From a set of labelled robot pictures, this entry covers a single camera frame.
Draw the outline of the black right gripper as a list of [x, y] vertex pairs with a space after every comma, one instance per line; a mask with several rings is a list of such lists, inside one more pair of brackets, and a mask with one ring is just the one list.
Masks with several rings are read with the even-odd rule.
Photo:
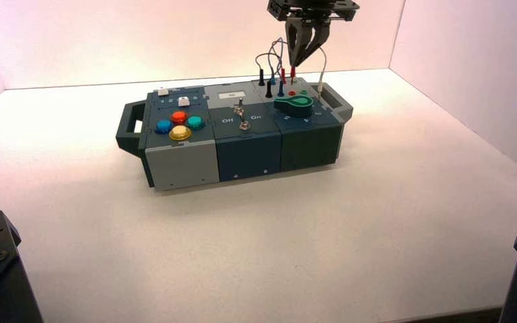
[[286, 21], [287, 48], [292, 67], [300, 66], [327, 41], [329, 20], [350, 22], [359, 9], [360, 6], [354, 1], [270, 0], [267, 4], [267, 11], [277, 21]]

